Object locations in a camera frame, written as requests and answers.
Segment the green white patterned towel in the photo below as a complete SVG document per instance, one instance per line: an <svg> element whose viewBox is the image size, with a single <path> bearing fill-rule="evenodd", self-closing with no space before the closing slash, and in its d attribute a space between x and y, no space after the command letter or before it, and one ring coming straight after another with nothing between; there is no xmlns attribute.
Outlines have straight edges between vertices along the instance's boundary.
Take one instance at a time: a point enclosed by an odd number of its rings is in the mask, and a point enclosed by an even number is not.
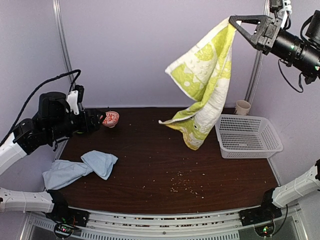
<svg viewBox="0 0 320 240"><path fill-rule="evenodd" d="M229 19L224 19L165 69L194 103L159 124L181 132L191 150L202 146L222 114L231 80L235 33Z"/></svg>

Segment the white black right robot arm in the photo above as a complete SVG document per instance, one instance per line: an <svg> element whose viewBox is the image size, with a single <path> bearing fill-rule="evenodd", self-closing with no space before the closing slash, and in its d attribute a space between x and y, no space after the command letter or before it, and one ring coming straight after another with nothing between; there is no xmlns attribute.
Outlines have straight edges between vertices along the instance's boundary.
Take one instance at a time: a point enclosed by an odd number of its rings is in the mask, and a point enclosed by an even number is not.
<svg viewBox="0 0 320 240"><path fill-rule="evenodd" d="M232 15L229 23L257 50L278 57L278 63L300 71L297 92L320 77L320 12L316 10L302 25L307 28L295 36L281 28L282 19L267 15ZM272 221L282 216L281 209L289 203L320 188L320 162L289 183L267 190L259 207L240 211L243 226Z"/></svg>

